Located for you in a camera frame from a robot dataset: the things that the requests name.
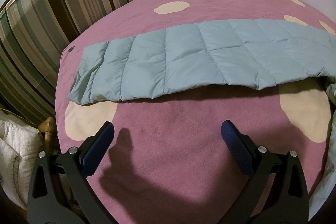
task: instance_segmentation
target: blue padded grip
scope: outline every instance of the blue padded grip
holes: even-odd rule
[[[106,122],[97,132],[95,141],[88,148],[81,160],[81,173],[84,176],[93,175],[107,149],[110,147],[114,138],[114,126]]]
[[[244,145],[239,136],[240,133],[236,132],[236,129],[233,127],[233,124],[231,124],[231,121],[226,120],[223,122],[221,134],[226,146],[234,157],[240,172],[251,177],[254,174],[253,156]]]

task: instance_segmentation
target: mattress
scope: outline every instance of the mattress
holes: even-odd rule
[[[332,112],[320,78],[260,91],[208,85],[156,99],[85,106],[67,99],[86,46],[179,24],[260,18],[336,30],[300,0],[134,0],[63,51],[55,107],[61,149],[79,146],[112,121],[115,140],[88,181],[119,223],[216,223],[247,181],[221,139],[227,119],[256,145],[275,153],[295,150],[313,193],[324,171]]]

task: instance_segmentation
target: silver bolt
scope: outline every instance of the silver bolt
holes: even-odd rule
[[[39,158],[43,158],[44,156],[45,156],[45,152],[44,151],[42,151],[42,152],[39,153]]]
[[[289,153],[290,153],[290,155],[292,157],[296,157],[297,156],[297,153],[294,150],[290,151]]]
[[[78,148],[76,146],[73,146],[69,148],[69,154],[75,154],[77,152]]]
[[[258,150],[259,150],[260,153],[266,153],[267,152],[267,149],[266,149],[265,146],[259,146]]]

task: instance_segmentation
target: striped curtain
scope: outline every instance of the striped curtain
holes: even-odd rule
[[[0,97],[33,123],[54,115],[63,49],[132,0],[10,0],[0,12]]]

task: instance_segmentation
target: light blue quilted blanket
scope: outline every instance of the light blue quilted blanket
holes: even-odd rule
[[[263,89],[327,76],[336,106],[336,36],[283,20],[233,19],[184,24],[88,46],[68,99],[155,98],[203,85]],[[310,199],[310,216],[336,183],[336,115],[325,174]]]

